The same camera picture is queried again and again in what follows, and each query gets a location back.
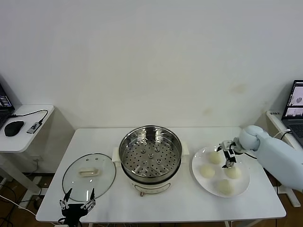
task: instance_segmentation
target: computer mouse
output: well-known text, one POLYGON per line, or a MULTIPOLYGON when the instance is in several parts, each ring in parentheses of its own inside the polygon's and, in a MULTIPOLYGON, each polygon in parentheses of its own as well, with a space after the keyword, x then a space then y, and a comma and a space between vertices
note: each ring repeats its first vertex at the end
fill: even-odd
POLYGON ((6 136, 15 136, 18 134, 23 125, 23 121, 11 122, 5 126, 4 133, 6 136))

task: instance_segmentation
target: white wall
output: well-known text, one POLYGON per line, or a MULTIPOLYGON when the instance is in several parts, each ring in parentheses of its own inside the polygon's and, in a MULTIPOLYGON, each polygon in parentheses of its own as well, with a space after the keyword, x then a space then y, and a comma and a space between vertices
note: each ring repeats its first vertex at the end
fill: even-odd
POLYGON ((301 0, 2 0, 0 74, 20 103, 53 104, 75 129, 252 124, 302 78, 302 11, 301 0))

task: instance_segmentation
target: laptop screen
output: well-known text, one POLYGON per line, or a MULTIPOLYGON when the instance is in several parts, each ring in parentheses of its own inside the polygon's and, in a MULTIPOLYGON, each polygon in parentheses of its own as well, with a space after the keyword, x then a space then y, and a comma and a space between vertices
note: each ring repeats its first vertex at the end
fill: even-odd
POLYGON ((6 96, 2 86, 0 85, 0 109, 7 107, 12 107, 12 104, 10 103, 8 97, 6 96))
POLYGON ((303 80, 295 80, 282 119, 303 119, 303 80))

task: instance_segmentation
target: floor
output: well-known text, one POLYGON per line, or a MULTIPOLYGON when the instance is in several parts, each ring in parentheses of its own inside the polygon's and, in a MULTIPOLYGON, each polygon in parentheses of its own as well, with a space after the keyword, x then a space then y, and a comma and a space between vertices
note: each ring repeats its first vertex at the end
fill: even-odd
MULTIPOLYGON (((270 181, 273 185, 276 184, 276 180, 269 176, 270 181)), ((52 180, 52 177, 45 176, 42 178, 39 186, 42 187, 48 187, 52 180)), ((16 193, 17 200, 20 201, 22 199, 22 195, 25 193, 25 188, 20 185, 15 180, 12 182, 7 182, 5 184, 6 186, 13 189, 13 191, 16 193)), ((13 201, 15 201, 15 197, 13 192, 11 192, 8 188, 3 187, 0 190, 0 194, 4 197, 7 197, 13 201)), ((298 200, 303 205, 303 194, 300 192, 295 192, 298 200)), ((279 195, 279 198, 281 202, 283 203, 285 210, 287 212, 287 216, 285 218, 281 218, 277 220, 277 226, 278 227, 297 227, 297 226, 303 226, 303 206, 300 208, 294 208, 292 207, 290 201, 288 200, 286 195, 279 195)), ((50 223, 40 223, 36 221, 35 217, 27 212, 26 210, 22 210, 19 208, 14 208, 11 216, 9 218, 9 221, 11 224, 9 224, 7 221, 4 221, 3 218, 7 217, 10 213, 11 209, 13 208, 13 205, 11 203, 4 202, 2 198, 0 198, 0 227, 52 227, 53 225, 50 223)), ((41 203, 42 199, 37 201, 37 205, 41 203)), ((32 212, 36 213, 37 210, 34 208, 34 202, 31 201, 29 206, 27 207, 32 212)), ((107 227, 106 224, 95 224, 94 227, 107 227)), ((115 226, 113 224, 109 225, 108 227, 225 227, 223 222, 208 222, 208 223, 177 223, 176 225, 174 223, 153 223, 153 224, 116 224, 115 226)), ((263 220, 259 222, 258 224, 254 225, 254 227, 276 227, 276 220, 275 219, 269 219, 269 220, 263 220)))

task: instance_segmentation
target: laptop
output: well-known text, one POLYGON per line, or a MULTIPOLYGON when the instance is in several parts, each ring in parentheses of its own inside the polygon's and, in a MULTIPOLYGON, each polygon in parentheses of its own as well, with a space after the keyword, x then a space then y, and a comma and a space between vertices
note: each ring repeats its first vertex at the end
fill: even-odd
POLYGON ((9 116, 15 111, 8 96, 0 84, 0 128, 5 124, 9 116))
POLYGON ((294 81, 282 122, 303 146, 303 80, 294 81))

